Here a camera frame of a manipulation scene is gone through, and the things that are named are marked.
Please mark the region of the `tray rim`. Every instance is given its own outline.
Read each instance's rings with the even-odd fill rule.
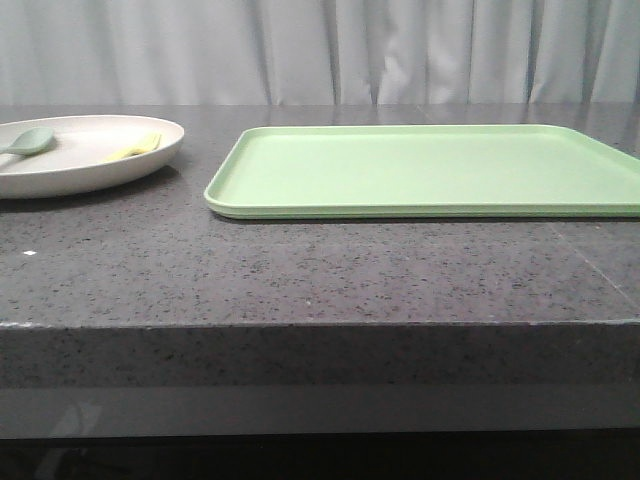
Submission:
[[[420,124],[420,125],[282,125],[260,126],[244,130],[225,160],[220,164],[211,181],[203,192],[209,208],[215,213],[234,219],[314,219],[314,218],[446,218],[446,217],[640,217],[640,201],[638,203],[471,203],[471,204],[324,204],[324,205],[278,205],[260,206],[252,204],[237,204],[220,201],[209,194],[209,191],[220,182],[225,170],[230,168],[237,151],[242,148],[251,137],[269,133],[300,132],[300,131],[349,131],[349,130],[450,130],[455,134],[462,129],[475,130],[484,133],[486,130],[513,130],[513,133],[544,133],[562,132],[571,137],[587,142],[590,148],[596,148],[605,153],[615,153],[616,156],[631,160],[640,159],[626,152],[618,150],[600,140],[562,125],[542,123],[519,124]],[[260,209],[262,213],[248,210]]]

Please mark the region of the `plastic tray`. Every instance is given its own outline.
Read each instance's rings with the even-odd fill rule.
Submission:
[[[263,127],[204,195],[233,218],[640,216],[640,161],[548,125]]]

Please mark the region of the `speckled granite surface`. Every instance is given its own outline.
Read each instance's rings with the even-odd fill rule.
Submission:
[[[640,222],[232,221],[202,192],[262,125],[550,123],[640,155],[637,105],[3,107],[186,130],[162,170],[0,200],[0,387],[640,378]],[[24,252],[36,252],[26,255]]]

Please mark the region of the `light green spoon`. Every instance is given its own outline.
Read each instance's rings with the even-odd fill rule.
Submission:
[[[36,127],[21,133],[14,142],[4,148],[0,147],[0,153],[14,153],[16,155],[33,155],[41,152],[49,146],[53,140],[53,129],[49,127]]]

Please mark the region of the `white curtain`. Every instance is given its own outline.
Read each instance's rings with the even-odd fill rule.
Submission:
[[[0,0],[0,105],[632,102],[640,0]]]

